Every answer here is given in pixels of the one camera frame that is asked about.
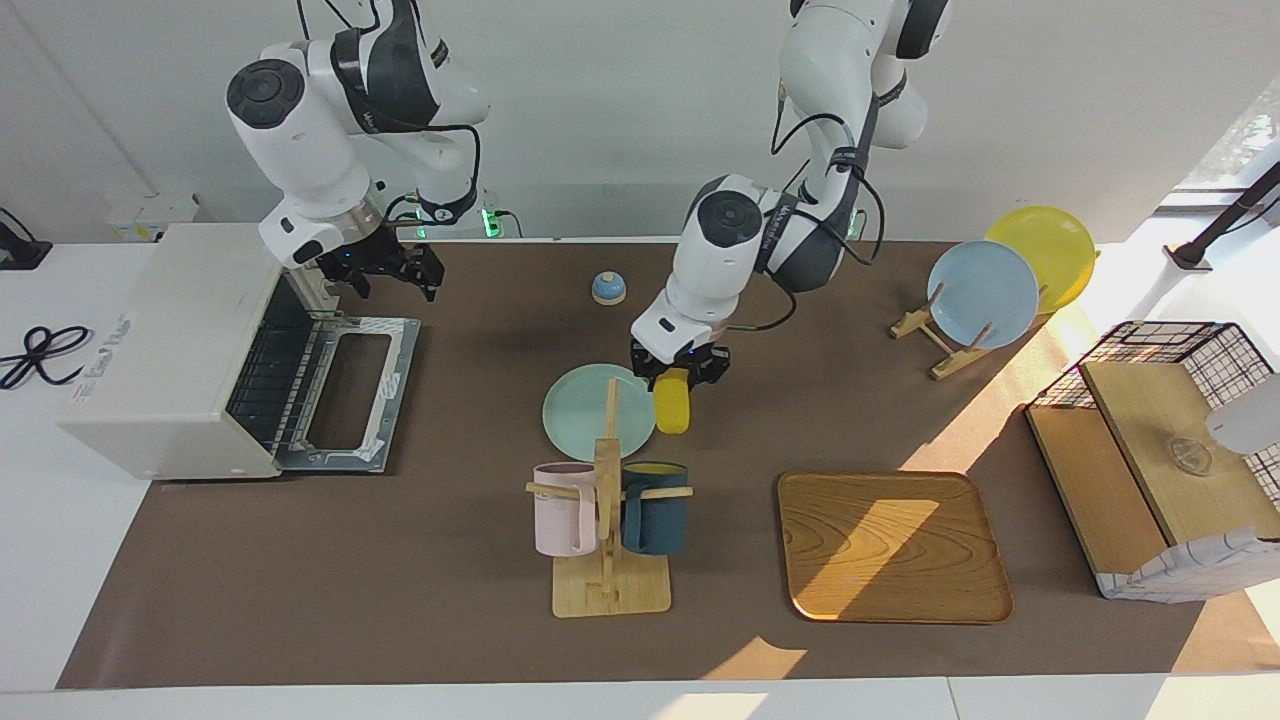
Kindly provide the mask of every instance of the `pink mug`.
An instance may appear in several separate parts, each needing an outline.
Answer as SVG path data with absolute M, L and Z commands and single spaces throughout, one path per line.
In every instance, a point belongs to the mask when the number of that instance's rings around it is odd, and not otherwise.
M 534 482 L 572 488 L 577 500 L 534 493 L 534 546 L 552 557 L 590 555 L 599 547 L 595 527 L 595 468 L 589 462 L 548 462 Z

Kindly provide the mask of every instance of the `black wire mesh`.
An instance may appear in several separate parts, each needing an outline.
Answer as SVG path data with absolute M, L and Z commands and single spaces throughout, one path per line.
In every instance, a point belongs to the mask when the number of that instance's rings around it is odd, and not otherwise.
M 1211 407 L 1234 400 L 1272 374 L 1271 365 L 1235 323 L 1121 323 L 1032 401 L 1036 407 L 1097 407 L 1080 375 L 1084 363 L 1179 363 Z M 1280 507 L 1280 445 L 1244 459 Z

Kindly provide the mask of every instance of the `teal mug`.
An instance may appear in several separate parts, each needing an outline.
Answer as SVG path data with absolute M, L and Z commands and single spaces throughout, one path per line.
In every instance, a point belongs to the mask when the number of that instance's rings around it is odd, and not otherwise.
M 622 466 L 627 501 L 622 512 L 622 547 L 640 555 L 675 555 L 685 548 L 687 497 L 641 500 L 655 488 L 689 484 L 689 468 L 675 462 L 628 462 Z

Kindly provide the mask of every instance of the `light blue round object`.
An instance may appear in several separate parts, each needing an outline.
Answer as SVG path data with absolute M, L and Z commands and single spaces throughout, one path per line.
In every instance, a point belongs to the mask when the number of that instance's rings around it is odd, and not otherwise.
M 649 384 L 620 365 L 582 365 L 561 375 L 543 401 L 543 429 L 552 445 L 573 460 L 595 459 L 595 438 L 604 437 L 604 402 L 609 378 L 618 378 L 618 445 L 626 457 L 649 441 L 654 411 Z
M 591 281 L 591 297 L 600 305 L 617 305 L 627 296 L 627 283 L 613 270 L 604 270 Z
M 993 350 L 1014 342 L 1036 319 L 1039 286 L 1036 273 L 1015 250 L 989 240 L 961 242 L 947 250 L 929 273 L 929 297 L 938 284 L 933 320 L 951 340 L 970 345 L 991 323 L 978 343 Z

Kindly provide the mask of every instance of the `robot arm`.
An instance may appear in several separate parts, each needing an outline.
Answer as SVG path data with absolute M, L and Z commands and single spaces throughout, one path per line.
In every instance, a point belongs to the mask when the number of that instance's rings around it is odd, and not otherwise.
M 397 242 L 349 136 L 371 135 L 396 150 L 413 168 L 413 200 L 431 224 L 453 224 L 477 197 L 472 126 L 489 105 L 471 72 L 424 29 L 416 0 L 375 0 L 372 10 L 372 27 L 264 50 L 232 78 L 228 113 L 259 168 L 284 192 L 259 224 L 283 265 L 315 260 L 329 279 L 365 297 L 365 275 L 390 275 L 431 300 L 444 266 L 430 247 Z M 440 135 L 454 129 L 474 135 L 474 158 Z
M 812 119 L 809 174 L 799 197 L 726 176 L 705 186 L 686 215 L 666 287 L 631 327 L 632 369 L 650 388 L 669 369 L 689 387 L 716 382 L 728 350 L 714 342 L 753 272 L 788 293 L 824 286 L 840 268 L 870 146 L 905 146 L 925 108 L 905 63 L 928 51 L 948 18 L 946 0 L 792 3 L 783 44 L 780 113 L 790 100 Z

